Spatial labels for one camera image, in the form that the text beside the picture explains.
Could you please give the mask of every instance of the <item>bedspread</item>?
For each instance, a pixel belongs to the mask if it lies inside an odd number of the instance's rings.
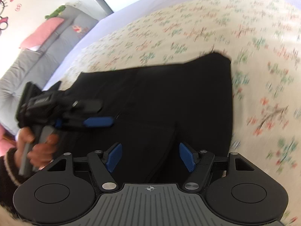
[[[301,11],[283,0],[194,0],[170,6],[83,49],[61,88],[71,86],[82,71],[187,62],[221,52],[232,61],[231,151],[285,187],[289,205],[282,221],[301,225],[300,22]]]

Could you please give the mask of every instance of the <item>gray ribbed plate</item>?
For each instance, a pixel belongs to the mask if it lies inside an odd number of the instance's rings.
[[[201,197],[176,184],[125,184],[103,194],[95,207],[68,226],[235,226],[213,214]],[[269,226],[282,226],[278,221]]]

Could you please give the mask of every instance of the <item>sleeve cuff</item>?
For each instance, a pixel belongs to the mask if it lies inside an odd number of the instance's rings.
[[[16,186],[20,186],[27,179],[19,175],[19,169],[16,167],[14,155],[16,148],[10,148],[4,156],[4,165],[10,179]]]

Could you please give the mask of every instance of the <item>blue gripper pad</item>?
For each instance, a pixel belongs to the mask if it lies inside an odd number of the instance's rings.
[[[122,145],[118,144],[115,149],[111,151],[106,162],[106,169],[111,173],[114,171],[117,163],[122,157]]]
[[[113,117],[90,117],[83,122],[86,127],[110,127],[114,123]]]
[[[193,172],[196,166],[195,161],[193,159],[193,154],[183,143],[180,143],[179,151],[180,151],[180,157],[184,162],[186,168],[188,169],[189,172]]]

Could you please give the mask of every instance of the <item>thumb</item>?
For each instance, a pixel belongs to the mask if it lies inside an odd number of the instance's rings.
[[[24,127],[20,130],[18,141],[17,141],[17,149],[19,152],[23,152],[25,144],[32,143],[35,140],[35,137],[29,127]]]

